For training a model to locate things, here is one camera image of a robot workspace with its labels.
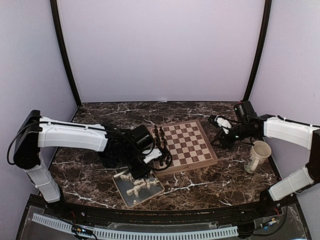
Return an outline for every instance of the chessboard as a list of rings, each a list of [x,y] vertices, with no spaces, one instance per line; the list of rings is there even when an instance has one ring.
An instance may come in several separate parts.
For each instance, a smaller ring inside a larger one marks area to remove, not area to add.
[[[174,174],[218,163],[218,158],[198,120],[183,121],[172,124],[158,125],[162,127],[167,140],[167,148],[172,155],[171,166],[163,171],[156,172],[157,176]],[[148,127],[148,130],[155,137],[155,129]],[[153,162],[154,168],[166,167],[159,165],[158,161]]]

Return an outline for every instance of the white wall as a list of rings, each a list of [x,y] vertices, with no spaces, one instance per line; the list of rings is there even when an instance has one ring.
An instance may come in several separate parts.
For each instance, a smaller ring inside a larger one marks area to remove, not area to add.
[[[83,102],[239,101],[264,0],[59,0]]]
[[[258,114],[320,124],[320,1],[272,2],[265,47],[250,98]],[[269,139],[282,177],[309,161],[302,147]],[[313,239],[320,239],[320,186],[298,196]]]
[[[2,0],[0,23],[0,238],[12,240],[29,194],[36,191],[21,169],[7,164],[8,145],[31,110],[69,121],[76,104],[60,56],[50,1]],[[44,153],[47,164],[53,151]]]

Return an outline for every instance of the wire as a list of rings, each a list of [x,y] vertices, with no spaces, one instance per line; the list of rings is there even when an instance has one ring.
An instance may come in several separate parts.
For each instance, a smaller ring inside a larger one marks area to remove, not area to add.
[[[48,121],[36,121],[36,122],[32,122],[26,126],[24,126],[23,128],[21,128],[18,133],[14,136],[13,140],[11,141],[9,147],[8,147],[8,150],[6,152],[6,161],[8,162],[8,164],[10,165],[16,165],[14,162],[10,162],[9,160],[9,156],[10,156],[10,150],[12,148],[12,145],[15,143],[16,139],[19,137],[19,135],[24,131],[26,130],[27,128],[29,128],[30,126],[32,125],[36,125],[36,124],[40,124],[40,123],[43,123],[43,124],[48,124],[49,122]]]
[[[98,240],[97,236],[94,233],[92,233],[92,236],[94,236],[95,240]]]
[[[72,223],[72,222],[69,222],[69,221],[66,221],[66,220],[62,219],[61,217],[58,217],[58,216],[51,210],[51,208],[47,207],[47,209],[50,210],[50,212],[53,214],[53,216],[55,216],[55,217],[56,217],[57,219],[59,219],[60,221],[66,223],[66,224],[70,224],[71,226],[76,226],[76,225],[75,225],[75,223],[76,223],[76,215],[75,215],[75,213],[74,213],[73,211],[70,212],[70,213],[73,215],[73,221],[74,221],[74,222]],[[72,233],[74,233],[74,234],[78,237],[78,239],[88,239],[88,237],[79,236],[76,232],[72,232]],[[92,233],[92,236],[93,236],[96,240],[98,240],[97,236],[96,236],[94,233]]]
[[[280,219],[280,214],[279,214],[278,209],[276,209],[276,208],[274,207],[273,210],[276,212],[276,215],[277,215],[278,219]]]
[[[144,156],[148,156],[149,154],[152,153],[152,151],[155,149],[155,147],[156,147],[156,142],[153,141],[152,148],[151,148],[150,152],[148,152],[148,153],[142,153],[142,154],[143,154]]]
[[[284,214],[284,218],[282,220],[281,225],[273,232],[271,233],[266,233],[266,234],[262,234],[262,233],[253,233],[256,230],[261,229],[261,227],[257,227],[256,229],[249,231],[249,232],[239,232],[239,235],[251,235],[251,236],[260,236],[260,237],[267,237],[267,236],[271,236],[273,234],[275,234],[276,232],[278,232],[284,225],[285,222],[287,220],[287,215],[288,215],[288,198],[286,198],[286,207],[285,207],[285,214]]]
[[[301,124],[301,125],[305,125],[305,126],[309,126],[309,127],[315,127],[315,128],[320,128],[319,125],[313,125],[313,124],[309,124],[309,123],[305,123],[305,122],[300,122],[300,121],[294,121],[294,120],[290,120],[290,119],[286,119],[280,115],[277,116],[280,120],[288,122],[288,123],[294,123],[294,124]]]
[[[164,168],[155,168],[155,167],[149,166],[149,168],[153,171],[156,171],[156,172],[161,172],[161,171],[167,170],[171,166],[173,159],[172,159],[172,155],[169,150],[166,151],[166,154],[168,154],[168,156],[170,157],[170,162],[167,166],[165,166]]]

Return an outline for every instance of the marble table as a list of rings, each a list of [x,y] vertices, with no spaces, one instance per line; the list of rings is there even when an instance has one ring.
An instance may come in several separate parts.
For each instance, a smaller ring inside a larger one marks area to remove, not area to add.
[[[134,128],[141,124],[152,126],[198,119],[212,140],[217,131],[206,117],[215,114],[236,119],[234,105],[235,102],[85,103],[73,122]],[[268,161],[256,174],[244,170],[250,146],[238,144],[232,150],[213,149],[218,164],[159,177],[165,191],[133,210],[196,210],[255,202],[263,189],[277,181]],[[90,150],[60,148],[50,172],[70,203],[126,209],[112,180],[113,175],[124,169],[104,168],[98,154]]]

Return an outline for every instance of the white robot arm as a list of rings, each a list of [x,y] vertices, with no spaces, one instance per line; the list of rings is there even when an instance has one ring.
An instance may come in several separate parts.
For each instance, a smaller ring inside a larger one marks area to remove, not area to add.
[[[9,152],[15,141],[11,163]],[[66,147],[100,152],[127,165],[131,175],[139,179],[148,177],[150,168],[147,163],[162,156],[154,146],[154,139],[144,125],[129,130],[110,125],[70,123],[42,117],[40,111],[33,110],[11,142],[7,161],[23,169],[51,210],[63,216],[69,212],[63,192],[44,164],[40,148]]]
[[[209,122],[220,128],[212,145],[219,141],[219,147],[231,149],[236,141],[249,137],[267,137],[284,140],[311,151],[306,166],[261,192],[258,209],[261,215],[268,205],[320,182],[320,126],[268,114],[257,116],[249,101],[240,102],[234,106],[234,110],[238,121],[216,115],[209,117]]]

